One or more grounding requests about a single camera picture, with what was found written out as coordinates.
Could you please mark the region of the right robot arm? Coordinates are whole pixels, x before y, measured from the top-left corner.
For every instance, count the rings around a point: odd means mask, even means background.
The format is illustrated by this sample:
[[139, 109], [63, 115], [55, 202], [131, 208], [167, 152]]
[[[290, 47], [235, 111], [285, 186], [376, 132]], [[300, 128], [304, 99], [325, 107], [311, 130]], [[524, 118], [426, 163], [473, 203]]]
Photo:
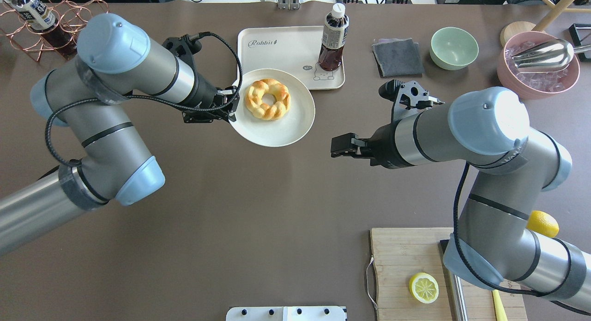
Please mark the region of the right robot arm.
[[509, 280], [526, 286], [517, 294], [590, 314], [590, 255], [526, 227], [539, 194], [568, 178], [572, 159], [530, 127], [515, 92], [468, 92], [450, 104], [393, 117], [370, 138], [343, 134], [332, 139], [331, 156], [366, 158], [389, 169], [466, 161], [478, 174], [462, 213], [454, 214], [446, 268], [481, 289], [500, 290]]

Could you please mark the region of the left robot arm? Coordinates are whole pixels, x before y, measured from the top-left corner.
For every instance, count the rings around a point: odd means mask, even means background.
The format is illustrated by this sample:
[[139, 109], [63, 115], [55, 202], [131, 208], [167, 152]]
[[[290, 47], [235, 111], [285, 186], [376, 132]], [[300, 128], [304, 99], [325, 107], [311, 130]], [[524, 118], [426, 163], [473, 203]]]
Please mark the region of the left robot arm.
[[201, 122], [234, 121], [238, 85], [220, 89], [201, 76], [193, 56], [207, 32], [158, 44], [114, 13], [89, 20], [78, 53], [32, 88], [32, 106], [46, 118], [46, 146], [55, 170], [1, 201], [1, 254], [116, 199], [128, 206], [165, 183], [122, 104], [142, 98]]

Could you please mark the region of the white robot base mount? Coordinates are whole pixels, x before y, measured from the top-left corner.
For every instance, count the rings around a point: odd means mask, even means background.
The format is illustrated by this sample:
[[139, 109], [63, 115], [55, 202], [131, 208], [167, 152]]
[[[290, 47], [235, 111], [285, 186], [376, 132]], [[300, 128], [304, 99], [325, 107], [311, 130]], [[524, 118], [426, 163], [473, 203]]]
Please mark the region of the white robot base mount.
[[266, 306], [234, 307], [226, 321], [346, 321], [348, 313], [341, 306]]

